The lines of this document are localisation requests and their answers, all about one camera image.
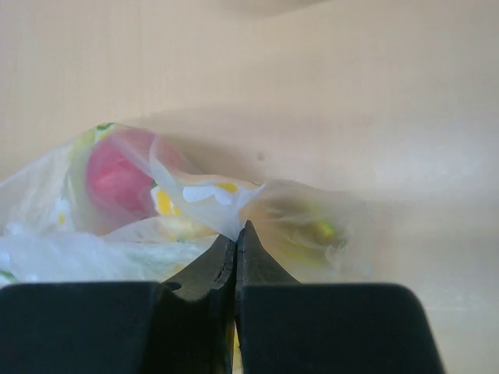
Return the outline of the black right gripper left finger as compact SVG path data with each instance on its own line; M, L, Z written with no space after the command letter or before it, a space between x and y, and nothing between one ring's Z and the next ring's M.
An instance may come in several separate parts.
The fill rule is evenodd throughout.
M230 373L235 258L235 243L221 236L161 283L5 287L1 370Z

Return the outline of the clear lemon-print plastic bag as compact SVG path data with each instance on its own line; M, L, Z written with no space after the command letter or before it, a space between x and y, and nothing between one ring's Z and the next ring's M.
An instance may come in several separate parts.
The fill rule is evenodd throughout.
M87 160L110 135L153 179L156 216L117 225L90 201ZM347 244L350 205L344 198L296 182L214 175L192 164L166 136L114 122L98 125L1 183L1 283L162 281L217 238L237 239L252 223L250 214L264 206L315 210L344 231ZM318 271L343 248L323 267L279 262Z

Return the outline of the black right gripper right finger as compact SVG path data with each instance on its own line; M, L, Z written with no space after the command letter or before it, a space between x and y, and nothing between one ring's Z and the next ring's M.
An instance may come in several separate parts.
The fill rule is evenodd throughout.
M302 284L252 223L237 241L236 325L245 373L442 373L420 300L399 284Z

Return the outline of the red apple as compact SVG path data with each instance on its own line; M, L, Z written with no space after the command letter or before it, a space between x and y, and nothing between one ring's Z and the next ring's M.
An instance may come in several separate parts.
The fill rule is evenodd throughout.
M96 143L85 171L87 195L94 207L117 225L157 215L150 196L153 179L127 156L117 135Z

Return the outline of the yellow banana bunch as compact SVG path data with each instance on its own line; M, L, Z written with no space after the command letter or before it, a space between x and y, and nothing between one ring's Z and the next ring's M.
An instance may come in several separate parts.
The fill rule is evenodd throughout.
M310 208L264 206L250 214L264 248L287 264L323 267L346 244L344 231Z

